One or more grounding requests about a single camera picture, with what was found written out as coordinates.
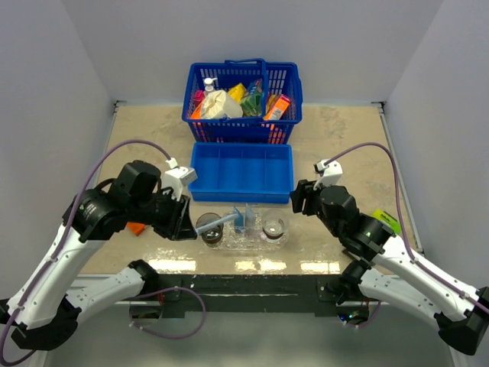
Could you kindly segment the white-blue toothbrush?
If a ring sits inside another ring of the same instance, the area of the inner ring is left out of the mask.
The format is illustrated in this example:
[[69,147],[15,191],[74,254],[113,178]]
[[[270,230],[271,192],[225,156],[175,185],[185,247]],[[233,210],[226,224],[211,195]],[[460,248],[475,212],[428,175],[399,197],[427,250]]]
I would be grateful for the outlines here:
[[232,221],[234,219],[238,218],[238,214],[237,213],[233,213],[233,214],[228,214],[227,216],[224,216],[220,219],[217,219],[213,222],[209,222],[209,223],[206,223],[205,225],[203,226],[199,226],[196,228],[196,233],[198,235],[201,235],[202,233],[204,233],[205,231],[208,231],[210,229],[213,229],[215,227],[218,227],[220,226],[221,224],[225,223],[225,222],[228,222],[228,221]]

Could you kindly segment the dark brown banded cup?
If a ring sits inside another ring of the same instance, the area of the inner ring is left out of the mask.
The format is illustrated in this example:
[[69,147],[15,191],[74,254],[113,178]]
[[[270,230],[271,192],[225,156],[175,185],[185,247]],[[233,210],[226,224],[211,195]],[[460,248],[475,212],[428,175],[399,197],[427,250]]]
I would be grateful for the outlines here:
[[[205,226],[211,222],[221,219],[221,216],[216,213],[204,213],[196,221],[196,227]],[[204,244],[210,248],[217,248],[223,237],[224,224],[219,223],[211,229],[207,229],[200,234]]]

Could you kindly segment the clear blue banded cup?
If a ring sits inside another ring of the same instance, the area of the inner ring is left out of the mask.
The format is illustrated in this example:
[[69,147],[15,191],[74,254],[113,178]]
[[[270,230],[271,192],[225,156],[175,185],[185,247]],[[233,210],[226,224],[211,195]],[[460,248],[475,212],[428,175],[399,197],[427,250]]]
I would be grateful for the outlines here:
[[261,228],[268,242],[279,242],[289,234],[289,217],[283,210],[269,209],[261,216]]

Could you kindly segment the clear small textured tray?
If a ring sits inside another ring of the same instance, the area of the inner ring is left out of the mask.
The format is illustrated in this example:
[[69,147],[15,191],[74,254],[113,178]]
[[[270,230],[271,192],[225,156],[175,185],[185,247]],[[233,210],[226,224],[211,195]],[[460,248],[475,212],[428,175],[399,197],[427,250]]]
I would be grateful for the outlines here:
[[[256,224],[261,224],[260,215],[257,215]],[[224,224],[222,245],[226,249],[236,251],[258,250],[263,249],[267,244],[264,234],[260,239],[250,239],[245,235],[245,230],[241,234],[235,233],[233,221]]]

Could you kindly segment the white orange toothpaste tube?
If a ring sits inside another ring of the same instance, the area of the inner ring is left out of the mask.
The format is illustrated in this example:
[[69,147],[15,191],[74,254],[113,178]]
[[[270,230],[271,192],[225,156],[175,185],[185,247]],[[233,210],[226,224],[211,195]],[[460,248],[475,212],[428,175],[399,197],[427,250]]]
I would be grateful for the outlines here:
[[257,214],[253,210],[253,206],[250,204],[245,205],[245,212],[244,212],[244,228],[246,232],[254,230],[254,227],[256,226],[257,222]]

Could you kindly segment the pink toothbrush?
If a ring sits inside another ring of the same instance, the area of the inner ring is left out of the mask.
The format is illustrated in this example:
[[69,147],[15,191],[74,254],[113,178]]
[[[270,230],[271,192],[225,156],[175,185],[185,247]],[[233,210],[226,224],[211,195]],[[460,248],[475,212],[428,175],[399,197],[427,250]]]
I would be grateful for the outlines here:
[[263,235],[263,227],[261,224],[256,224],[253,227],[248,227],[245,231],[245,235],[250,239],[260,239]]

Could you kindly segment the clear oval textured tray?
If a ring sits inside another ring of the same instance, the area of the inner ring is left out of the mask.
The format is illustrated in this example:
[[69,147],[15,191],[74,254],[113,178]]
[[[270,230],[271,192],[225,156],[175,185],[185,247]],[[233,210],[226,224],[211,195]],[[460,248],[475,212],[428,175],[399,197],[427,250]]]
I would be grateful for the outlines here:
[[238,213],[205,213],[196,222],[198,240],[212,250],[274,251],[289,236],[289,222],[280,216],[257,215],[250,224]]

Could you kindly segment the orange box on table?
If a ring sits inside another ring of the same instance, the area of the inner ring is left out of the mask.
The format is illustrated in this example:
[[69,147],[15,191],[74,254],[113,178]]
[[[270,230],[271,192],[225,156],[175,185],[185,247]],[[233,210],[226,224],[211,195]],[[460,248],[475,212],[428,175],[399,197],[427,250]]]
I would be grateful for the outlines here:
[[139,236],[140,234],[142,234],[145,229],[146,229],[146,225],[145,224],[142,224],[142,223],[138,223],[138,222],[129,222],[126,227],[135,235],[135,236]]

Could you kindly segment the orange white carton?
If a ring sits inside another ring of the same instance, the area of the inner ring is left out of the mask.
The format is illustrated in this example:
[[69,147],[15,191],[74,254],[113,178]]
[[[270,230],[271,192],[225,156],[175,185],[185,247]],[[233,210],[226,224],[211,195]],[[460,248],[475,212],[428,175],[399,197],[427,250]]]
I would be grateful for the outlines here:
[[284,95],[271,95],[267,100],[267,110],[264,116],[265,121],[280,120],[283,114],[288,110],[291,99]]

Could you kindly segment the green yellow razor package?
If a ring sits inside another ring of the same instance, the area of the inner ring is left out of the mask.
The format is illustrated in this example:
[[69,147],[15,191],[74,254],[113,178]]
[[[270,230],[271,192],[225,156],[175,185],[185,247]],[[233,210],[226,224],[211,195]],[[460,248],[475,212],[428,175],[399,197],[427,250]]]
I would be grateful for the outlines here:
[[376,209],[373,213],[372,216],[385,223],[387,226],[389,226],[397,235],[401,234],[402,231],[402,226],[400,222],[395,218],[394,216],[390,215],[387,211],[382,210],[382,209]]

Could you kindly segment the green sponge package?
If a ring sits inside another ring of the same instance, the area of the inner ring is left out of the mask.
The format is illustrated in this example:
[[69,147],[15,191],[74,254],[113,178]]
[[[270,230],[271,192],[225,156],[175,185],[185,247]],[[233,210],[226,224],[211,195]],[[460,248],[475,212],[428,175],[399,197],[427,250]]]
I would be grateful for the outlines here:
[[262,79],[257,79],[249,84],[245,94],[240,100],[243,116],[255,117],[262,115],[263,95]]

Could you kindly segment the orange scrub package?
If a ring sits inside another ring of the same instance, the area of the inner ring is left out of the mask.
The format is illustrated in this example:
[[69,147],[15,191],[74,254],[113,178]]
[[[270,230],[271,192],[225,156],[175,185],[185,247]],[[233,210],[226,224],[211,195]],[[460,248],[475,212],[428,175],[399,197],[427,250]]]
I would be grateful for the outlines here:
[[192,115],[190,116],[191,119],[201,119],[201,109],[202,109],[202,103],[200,103],[196,109],[194,110],[194,112],[192,113]]

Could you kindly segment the cream paper bag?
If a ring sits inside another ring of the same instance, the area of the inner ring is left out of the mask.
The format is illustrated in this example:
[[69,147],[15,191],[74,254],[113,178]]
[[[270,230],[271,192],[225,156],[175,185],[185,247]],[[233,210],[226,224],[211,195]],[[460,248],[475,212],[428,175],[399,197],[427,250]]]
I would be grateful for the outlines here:
[[224,90],[210,92],[202,102],[202,119],[238,119],[242,116],[240,104]]

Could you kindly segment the pink box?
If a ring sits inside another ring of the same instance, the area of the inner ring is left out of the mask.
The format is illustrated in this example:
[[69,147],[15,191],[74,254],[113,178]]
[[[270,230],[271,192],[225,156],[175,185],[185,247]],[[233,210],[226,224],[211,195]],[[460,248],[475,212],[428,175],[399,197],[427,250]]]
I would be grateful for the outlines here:
[[201,103],[203,102],[203,100],[205,99],[205,97],[206,97],[205,92],[201,89],[198,89],[193,95],[194,107],[198,108],[201,105]]

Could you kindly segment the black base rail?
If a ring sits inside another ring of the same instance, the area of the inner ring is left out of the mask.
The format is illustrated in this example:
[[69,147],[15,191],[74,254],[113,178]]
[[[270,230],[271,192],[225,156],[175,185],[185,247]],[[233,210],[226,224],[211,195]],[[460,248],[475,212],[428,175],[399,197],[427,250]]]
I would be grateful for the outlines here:
[[156,285],[144,287],[131,300],[158,301],[155,291],[168,288],[163,316],[209,313],[311,313],[333,317],[342,294],[338,274],[161,274]]

